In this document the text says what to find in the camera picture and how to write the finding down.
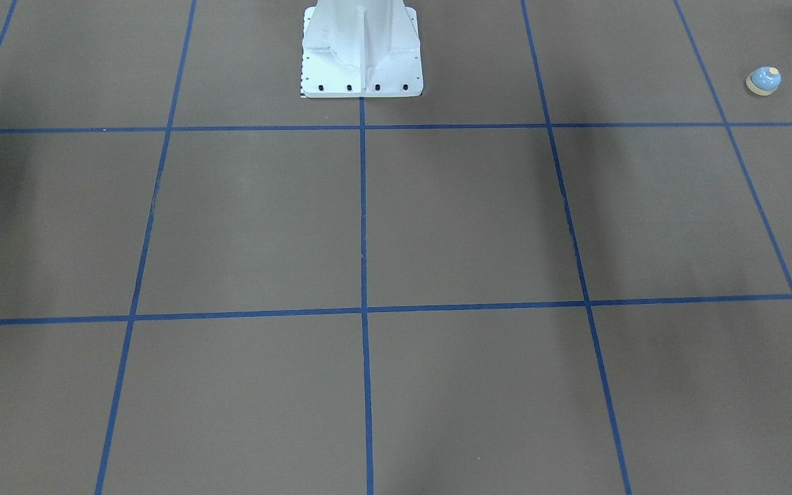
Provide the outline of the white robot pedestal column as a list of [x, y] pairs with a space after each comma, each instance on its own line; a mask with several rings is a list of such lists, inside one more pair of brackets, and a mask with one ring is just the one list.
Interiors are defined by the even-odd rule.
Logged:
[[318, 1], [302, 16], [303, 98], [424, 92], [416, 9], [402, 1]]

